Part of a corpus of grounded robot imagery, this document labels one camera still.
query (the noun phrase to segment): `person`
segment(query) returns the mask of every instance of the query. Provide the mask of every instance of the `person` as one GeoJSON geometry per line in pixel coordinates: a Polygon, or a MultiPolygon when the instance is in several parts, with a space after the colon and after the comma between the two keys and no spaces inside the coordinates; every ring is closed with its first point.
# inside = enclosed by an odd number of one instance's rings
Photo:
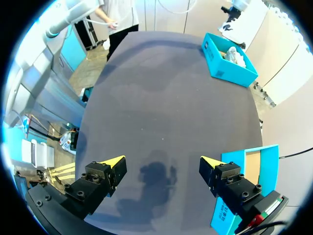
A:
{"type": "Polygon", "coordinates": [[[110,48],[107,60],[129,32],[139,29],[139,20],[134,0],[101,0],[100,6],[95,10],[96,15],[108,25],[110,48]]]}

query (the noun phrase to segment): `gray table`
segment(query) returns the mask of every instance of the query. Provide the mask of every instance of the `gray table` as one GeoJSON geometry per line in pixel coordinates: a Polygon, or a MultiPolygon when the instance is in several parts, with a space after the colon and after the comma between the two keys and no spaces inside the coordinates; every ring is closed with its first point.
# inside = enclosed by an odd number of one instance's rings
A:
{"type": "Polygon", "coordinates": [[[249,89],[212,78],[202,38],[129,34],[102,71],[77,143],[76,178],[91,161],[126,155],[112,198],[85,220],[117,234],[216,234],[216,199],[200,156],[262,145],[249,89]]]}

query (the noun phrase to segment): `hand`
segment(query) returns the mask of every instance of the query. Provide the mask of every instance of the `hand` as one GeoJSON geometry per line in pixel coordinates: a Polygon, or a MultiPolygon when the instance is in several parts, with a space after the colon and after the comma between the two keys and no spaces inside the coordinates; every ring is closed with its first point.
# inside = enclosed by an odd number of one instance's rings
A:
{"type": "Polygon", "coordinates": [[[116,30],[116,25],[114,24],[114,22],[115,21],[110,19],[110,18],[107,20],[107,23],[112,23],[112,24],[108,25],[108,27],[113,29],[113,30],[116,30]]]}

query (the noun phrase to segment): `white shirt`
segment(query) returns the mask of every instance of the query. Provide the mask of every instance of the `white shirt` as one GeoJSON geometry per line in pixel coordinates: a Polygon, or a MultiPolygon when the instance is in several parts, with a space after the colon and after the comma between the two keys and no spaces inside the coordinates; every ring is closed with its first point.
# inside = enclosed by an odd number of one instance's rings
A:
{"type": "Polygon", "coordinates": [[[106,15],[117,21],[115,30],[109,28],[110,35],[139,24],[135,0],[100,0],[99,3],[106,15]]]}

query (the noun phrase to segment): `blue box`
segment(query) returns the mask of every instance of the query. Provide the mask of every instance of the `blue box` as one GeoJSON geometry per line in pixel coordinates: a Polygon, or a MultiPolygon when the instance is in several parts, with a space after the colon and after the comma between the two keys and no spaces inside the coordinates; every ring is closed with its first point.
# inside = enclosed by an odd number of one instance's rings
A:
{"type": "MultiPolygon", "coordinates": [[[[267,196],[276,189],[278,177],[279,147],[270,145],[259,148],[250,148],[235,152],[222,153],[222,162],[234,162],[241,167],[240,173],[246,172],[246,153],[260,151],[259,184],[262,185],[262,195],[267,196]]],[[[219,235],[233,235],[241,222],[238,215],[234,215],[219,197],[216,201],[211,226],[219,235]]]]}
{"type": "Polygon", "coordinates": [[[259,76],[243,50],[228,39],[206,33],[202,49],[212,77],[248,87],[259,76]],[[244,57],[246,68],[222,58],[220,51],[226,53],[231,47],[244,57]]]}

